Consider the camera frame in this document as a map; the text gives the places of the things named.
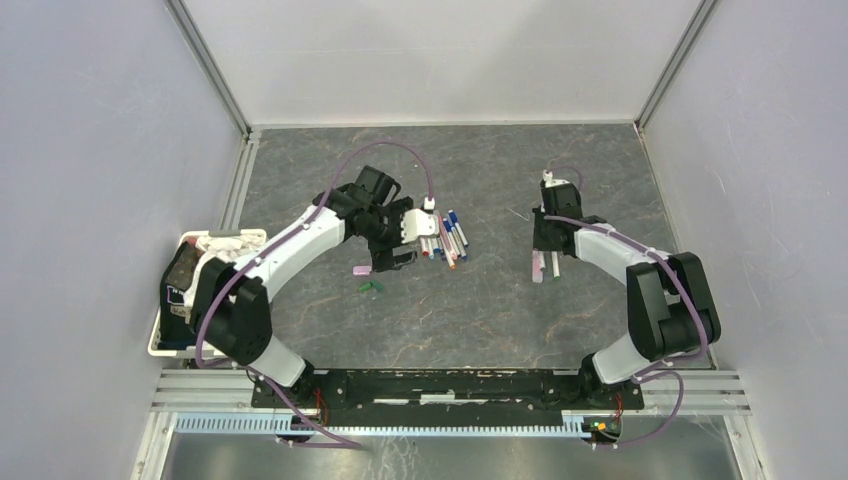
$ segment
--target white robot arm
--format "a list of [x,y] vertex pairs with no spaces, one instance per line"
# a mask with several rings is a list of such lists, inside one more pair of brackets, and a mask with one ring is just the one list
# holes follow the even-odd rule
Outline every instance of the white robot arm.
[[[545,172],[540,187],[543,201],[533,210],[533,248],[594,264],[627,288],[628,332],[583,360],[580,376],[585,389],[595,392],[620,384],[658,360],[698,348],[697,327],[679,298],[681,292],[655,258],[614,238],[615,229],[606,220],[584,217],[580,192],[573,184]],[[577,222],[551,221],[551,216]],[[650,251],[676,273],[704,325],[707,342],[718,340],[721,326],[698,257]]]
[[[388,199],[392,190],[394,196]],[[206,341],[239,364],[274,378],[281,386],[293,386],[311,366],[273,335],[270,300],[297,272],[353,235],[368,240],[372,267],[377,272],[413,261],[414,252],[394,256],[393,249],[416,242],[419,237],[435,237],[439,219],[431,213],[432,201],[425,200],[428,211],[413,208],[409,197],[395,200],[399,191],[400,185],[394,179],[366,166],[354,183],[334,189],[320,211],[316,213],[318,207],[310,206],[259,250],[235,263],[211,260],[200,272],[190,326],[197,332],[223,285],[236,271],[253,264],[230,291],[229,299],[214,312]],[[314,204],[319,203],[320,196]]]

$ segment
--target marker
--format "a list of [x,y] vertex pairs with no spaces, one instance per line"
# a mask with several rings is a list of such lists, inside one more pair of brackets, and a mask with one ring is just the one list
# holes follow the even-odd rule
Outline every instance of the marker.
[[442,221],[445,223],[445,228],[448,229],[448,238],[451,241],[451,246],[459,253],[459,256],[462,257],[463,260],[468,260],[468,255],[465,254],[465,249],[462,248],[462,243],[459,241],[459,236],[451,227],[450,221],[447,218],[443,218]]
[[454,230],[456,230],[456,233],[459,234],[459,239],[462,240],[462,244],[465,248],[468,248],[468,239],[465,238],[465,234],[462,232],[462,227],[459,226],[459,217],[456,216],[456,212],[448,210],[448,217],[451,219],[451,225]]
[[454,239],[453,234],[451,233],[450,223],[448,223],[448,219],[447,219],[447,218],[443,218],[443,219],[442,219],[442,224],[444,224],[444,226],[445,226],[445,233],[447,234],[448,242],[450,242],[450,249],[449,249],[449,250],[450,250],[450,251],[451,251],[451,253],[452,253],[452,255],[451,255],[451,256],[453,256],[453,257],[459,257],[459,256],[460,256],[460,253],[459,253],[459,247],[457,247],[457,242],[456,242],[456,240]]
[[551,269],[554,272],[554,280],[559,280],[559,256],[556,252],[551,252]]
[[450,255],[445,255],[445,260],[448,261],[448,266],[451,267],[451,270],[456,270],[456,264],[453,262]]
[[418,243],[421,244],[421,255],[424,255],[425,257],[429,257],[430,256],[430,249],[427,246],[427,239],[424,238],[424,237],[420,237],[418,239]]
[[[436,218],[442,218],[438,210],[433,210],[433,215]],[[448,237],[448,231],[445,229],[444,223],[439,223],[439,235],[442,237],[442,245],[445,247],[445,254],[456,260],[456,249],[451,249],[451,242]]]
[[444,259],[445,259],[445,246],[442,245],[442,240],[439,239],[438,237],[436,237],[436,238],[433,239],[433,242],[435,242],[435,244],[436,244],[436,248],[434,249],[434,251],[436,253],[438,253],[442,257],[442,260],[444,261]]
[[539,268],[539,257],[541,256],[542,254],[538,250],[533,250],[533,283],[542,283],[542,280],[545,278],[542,274],[542,269]]
[[435,245],[434,240],[435,239],[430,238],[430,237],[424,237],[424,241],[427,243],[427,251],[430,252],[430,255],[429,255],[430,260],[436,258],[436,247],[434,246]]

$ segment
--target white wall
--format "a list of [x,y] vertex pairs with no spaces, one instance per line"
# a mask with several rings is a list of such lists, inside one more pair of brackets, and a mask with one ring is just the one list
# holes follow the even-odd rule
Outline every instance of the white wall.
[[164,2],[0,6],[0,476],[129,475],[157,282],[239,141]]
[[647,127],[778,479],[848,476],[846,25],[843,0],[721,2]]
[[187,0],[254,124],[626,121],[698,0]]

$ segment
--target gray table surface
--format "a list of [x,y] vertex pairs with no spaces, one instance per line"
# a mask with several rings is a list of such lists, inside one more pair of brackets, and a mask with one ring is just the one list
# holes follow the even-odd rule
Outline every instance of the gray table surface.
[[[598,268],[561,261],[562,278],[531,282],[530,209],[543,169],[577,166],[587,215],[658,249],[674,241],[648,159],[630,125],[440,126],[262,132],[240,227],[285,228],[327,187],[346,153],[391,137],[417,147],[433,169],[437,207],[454,209],[469,260],[454,271],[419,258],[368,278],[366,242],[352,238],[298,273],[274,299],[275,334],[316,367],[576,368],[626,332],[624,287]],[[424,171],[407,152],[373,149],[342,175],[369,164],[416,201]],[[576,177],[563,172],[576,182]]]

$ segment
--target pink eraser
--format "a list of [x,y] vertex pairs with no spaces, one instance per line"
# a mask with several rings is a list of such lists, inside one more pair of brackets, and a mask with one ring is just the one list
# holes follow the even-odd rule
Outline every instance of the pink eraser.
[[371,265],[357,265],[353,267],[354,277],[367,277],[371,275]]
[[533,283],[542,283],[545,278],[539,265],[541,263],[541,257],[542,252],[533,250]]

